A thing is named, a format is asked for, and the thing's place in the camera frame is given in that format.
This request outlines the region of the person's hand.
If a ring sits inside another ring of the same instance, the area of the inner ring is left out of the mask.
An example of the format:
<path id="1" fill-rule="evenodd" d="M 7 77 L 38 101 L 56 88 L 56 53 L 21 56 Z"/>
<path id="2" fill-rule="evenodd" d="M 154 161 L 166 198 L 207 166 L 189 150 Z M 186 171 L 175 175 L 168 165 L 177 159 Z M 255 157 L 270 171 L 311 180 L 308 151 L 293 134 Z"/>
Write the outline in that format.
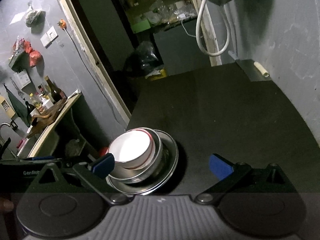
<path id="1" fill-rule="evenodd" d="M 11 212 L 14 209 L 14 203 L 10 200 L 0 198 L 0 213 Z"/>

